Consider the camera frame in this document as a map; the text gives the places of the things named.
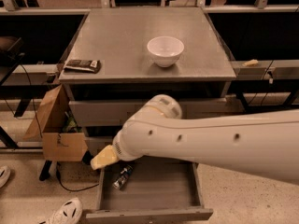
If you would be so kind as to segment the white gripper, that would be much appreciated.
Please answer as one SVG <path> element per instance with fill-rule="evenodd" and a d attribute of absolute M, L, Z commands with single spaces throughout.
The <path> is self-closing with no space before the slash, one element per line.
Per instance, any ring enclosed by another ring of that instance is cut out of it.
<path fill-rule="evenodd" d="M 122 141 L 121 132 L 118 132 L 113 138 L 112 145 L 106 146 L 92 158 L 91 167 L 97 170 L 116 163 L 119 159 L 122 161 L 133 161 L 137 159 L 137 156 L 130 154 L 124 148 L 125 145 Z"/>

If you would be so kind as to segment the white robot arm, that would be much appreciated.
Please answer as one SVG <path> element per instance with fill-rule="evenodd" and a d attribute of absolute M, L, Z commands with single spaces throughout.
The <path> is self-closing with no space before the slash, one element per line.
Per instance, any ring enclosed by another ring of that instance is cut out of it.
<path fill-rule="evenodd" d="M 296 184 L 299 112 L 184 119 L 175 99 L 156 95 L 123 124 L 113 142 L 91 160 L 91 167 L 101 169 L 143 156 L 203 163 Z"/>

